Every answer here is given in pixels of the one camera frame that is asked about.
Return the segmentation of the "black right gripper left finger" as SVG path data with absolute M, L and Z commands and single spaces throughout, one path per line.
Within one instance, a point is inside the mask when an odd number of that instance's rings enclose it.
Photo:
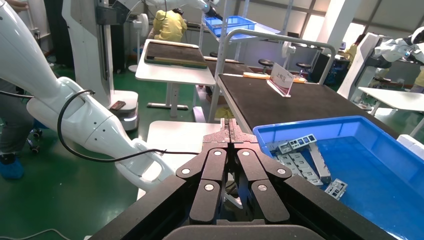
M 222 118 L 220 131 L 205 135 L 201 152 L 176 170 L 195 191 L 188 215 L 191 225 L 213 225 L 220 216 L 229 143 L 229 120 Z

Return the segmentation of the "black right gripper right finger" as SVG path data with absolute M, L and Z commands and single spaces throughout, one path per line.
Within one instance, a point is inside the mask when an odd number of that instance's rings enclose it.
M 246 215 L 266 224 L 284 224 L 289 211 L 278 188 L 292 171 L 261 151 L 257 138 L 242 132 L 235 119 L 229 120 L 230 152 L 234 157 L 234 180 Z

